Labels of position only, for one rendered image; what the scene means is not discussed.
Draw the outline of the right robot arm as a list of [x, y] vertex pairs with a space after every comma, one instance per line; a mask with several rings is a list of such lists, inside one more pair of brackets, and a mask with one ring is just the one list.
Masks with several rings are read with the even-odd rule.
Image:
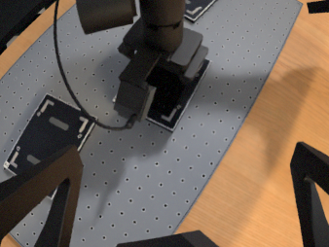
[[[154, 25], [171, 25], [179, 22], [185, 14], [186, 0], [139, 0], [140, 14], [144, 20]], [[135, 0], [76, 0], [79, 20], [85, 35], [133, 24], [137, 17]], [[132, 10], [131, 10], [132, 9]], [[115, 102], [118, 115], [129, 119], [136, 116], [138, 122], [146, 119], [155, 91], [150, 90], [141, 114]]]

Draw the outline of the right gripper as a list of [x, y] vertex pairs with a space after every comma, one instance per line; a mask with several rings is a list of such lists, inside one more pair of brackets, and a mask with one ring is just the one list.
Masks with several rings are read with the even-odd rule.
[[150, 90], [145, 80], [155, 65], [179, 75], [182, 86], [191, 83], [208, 54], [202, 38], [184, 27], [184, 16], [173, 25], [154, 25], [140, 15], [118, 47], [130, 62], [119, 76], [115, 102], [141, 114]]

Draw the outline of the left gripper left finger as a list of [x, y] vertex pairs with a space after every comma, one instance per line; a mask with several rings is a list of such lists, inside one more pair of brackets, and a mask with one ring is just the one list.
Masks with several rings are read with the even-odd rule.
[[46, 223], [34, 247], [69, 247], [83, 175], [76, 145], [68, 145], [0, 183], [3, 238], [56, 187]]

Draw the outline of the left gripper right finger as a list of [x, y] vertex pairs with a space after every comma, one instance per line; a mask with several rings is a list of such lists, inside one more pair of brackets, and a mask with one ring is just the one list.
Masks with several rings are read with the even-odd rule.
[[303, 247], [329, 247], [329, 224], [315, 185], [329, 195], [329, 156], [299, 141], [290, 171]]

